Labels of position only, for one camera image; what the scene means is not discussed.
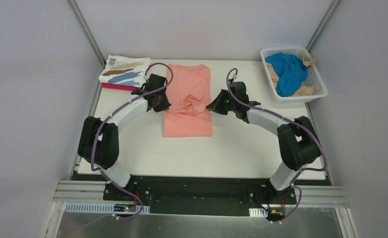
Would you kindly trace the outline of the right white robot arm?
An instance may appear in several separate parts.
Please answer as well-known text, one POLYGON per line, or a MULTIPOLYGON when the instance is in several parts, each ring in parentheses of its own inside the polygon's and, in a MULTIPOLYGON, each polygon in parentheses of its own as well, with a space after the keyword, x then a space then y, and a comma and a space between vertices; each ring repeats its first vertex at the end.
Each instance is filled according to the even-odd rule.
POLYGON ((206 109, 219 115, 233 112, 245 123, 259 126, 277 136, 281 163, 265 184, 266 200, 285 193, 302 170, 321 156, 318 139, 307 117, 286 118, 259 102, 249 100, 246 86, 241 81, 231 80, 228 89, 222 89, 206 109))

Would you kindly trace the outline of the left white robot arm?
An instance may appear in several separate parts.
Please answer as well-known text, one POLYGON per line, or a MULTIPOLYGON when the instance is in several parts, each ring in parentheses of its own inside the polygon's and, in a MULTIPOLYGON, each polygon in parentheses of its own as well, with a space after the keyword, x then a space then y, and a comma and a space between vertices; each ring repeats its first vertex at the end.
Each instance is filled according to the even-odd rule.
POLYGON ((146 83, 131 92, 127 101, 100 118, 84 120, 77 154, 90 163, 93 171, 104 173, 109 181, 126 187, 131 174, 118 161, 119 134, 131 122, 150 110, 162 112, 170 107, 166 96, 167 79, 151 74, 146 83))

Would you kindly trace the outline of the pink t shirt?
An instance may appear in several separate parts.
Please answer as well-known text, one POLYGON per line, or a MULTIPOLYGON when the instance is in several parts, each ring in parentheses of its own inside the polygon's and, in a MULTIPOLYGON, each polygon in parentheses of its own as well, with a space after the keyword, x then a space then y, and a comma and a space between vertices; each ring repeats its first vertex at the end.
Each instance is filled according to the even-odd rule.
POLYGON ((197 66, 169 65, 172 83, 166 88, 171 106, 164 114, 163 136, 210 137, 213 135, 211 112, 211 70, 197 66))

